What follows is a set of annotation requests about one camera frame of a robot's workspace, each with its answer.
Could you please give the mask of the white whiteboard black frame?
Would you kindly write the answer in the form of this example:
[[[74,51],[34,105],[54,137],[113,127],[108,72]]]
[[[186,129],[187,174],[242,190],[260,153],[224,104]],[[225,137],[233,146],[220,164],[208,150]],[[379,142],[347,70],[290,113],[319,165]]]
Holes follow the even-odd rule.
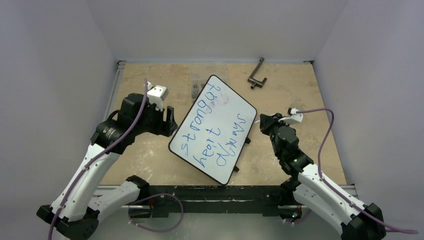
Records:
[[[168,144],[171,153],[220,185],[227,185],[257,109],[211,75]]]

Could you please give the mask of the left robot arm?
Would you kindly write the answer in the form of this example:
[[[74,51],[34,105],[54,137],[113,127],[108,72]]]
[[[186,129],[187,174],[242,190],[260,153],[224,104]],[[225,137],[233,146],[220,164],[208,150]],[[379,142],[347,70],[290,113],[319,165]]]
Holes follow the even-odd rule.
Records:
[[[58,231],[71,240],[87,240],[102,221],[122,206],[152,202],[154,194],[149,183],[136,175],[100,197],[94,197],[94,193],[137,136],[151,133],[169,137],[177,129],[173,107],[163,107],[165,98],[166,94],[158,88],[146,94],[131,93],[123,99],[120,109],[96,127],[69,184],[52,204],[37,210],[37,216],[49,224],[49,238]]]

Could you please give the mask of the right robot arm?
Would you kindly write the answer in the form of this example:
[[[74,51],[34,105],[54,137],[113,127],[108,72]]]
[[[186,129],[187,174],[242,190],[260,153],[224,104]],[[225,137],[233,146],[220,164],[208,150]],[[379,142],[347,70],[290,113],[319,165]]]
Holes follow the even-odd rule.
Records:
[[[290,176],[281,184],[280,202],[308,207],[331,225],[342,240],[382,240],[387,231],[382,210],[348,193],[299,147],[296,130],[280,113],[260,114],[260,132],[269,137],[282,170]]]

